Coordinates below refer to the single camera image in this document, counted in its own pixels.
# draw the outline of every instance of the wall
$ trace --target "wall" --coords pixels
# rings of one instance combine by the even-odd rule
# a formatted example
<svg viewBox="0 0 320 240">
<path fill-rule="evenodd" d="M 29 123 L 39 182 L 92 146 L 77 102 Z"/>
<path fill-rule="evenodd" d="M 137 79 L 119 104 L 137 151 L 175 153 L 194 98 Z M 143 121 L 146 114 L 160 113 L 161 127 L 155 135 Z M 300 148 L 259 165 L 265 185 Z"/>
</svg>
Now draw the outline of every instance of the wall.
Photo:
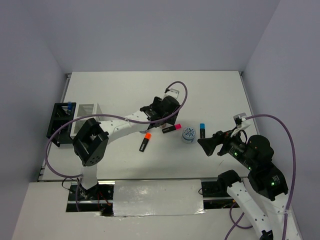
<svg viewBox="0 0 320 240">
<path fill-rule="evenodd" d="M 279 0 L 24 0 L 64 72 L 244 70 Z"/>
<path fill-rule="evenodd" d="M 10 240 L 65 76 L 19 1 L 1 1 L 0 29 L 0 239 Z"/>
<path fill-rule="evenodd" d="M 244 71 L 253 112 L 279 117 L 293 136 L 297 156 L 293 207 L 305 240 L 319 239 L 319 13 L 319 0 L 281 0 Z M 288 137 L 271 119 L 260 120 L 258 126 L 290 182 Z"/>
</svg>

